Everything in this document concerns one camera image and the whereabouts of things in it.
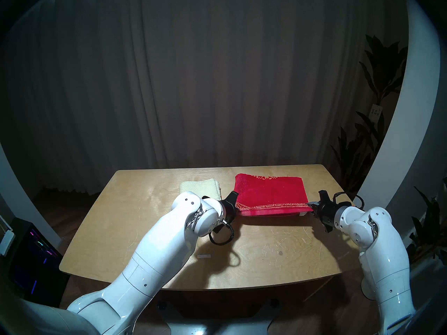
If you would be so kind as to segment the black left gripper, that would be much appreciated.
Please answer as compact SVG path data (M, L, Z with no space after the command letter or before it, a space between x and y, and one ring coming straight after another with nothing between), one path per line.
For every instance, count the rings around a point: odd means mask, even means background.
M216 233L219 233L224 227L228 226L227 222L232 222L238 213L238 208L236 206L237 198L239 193L236 191L231 191L228 198L221 200L221 205L225 210L225 215L219 225L216 226Z

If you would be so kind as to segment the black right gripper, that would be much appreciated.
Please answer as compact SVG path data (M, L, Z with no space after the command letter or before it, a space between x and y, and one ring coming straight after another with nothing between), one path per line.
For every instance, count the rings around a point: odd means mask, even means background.
M316 202L309 202L308 206L311 207L315 218L317 218L325 227L325 231L330 233L333 230L333 226L338 226L339 215L337 212L341 208L339 204L329 202L329 195L326 190L320 190L320 199Z

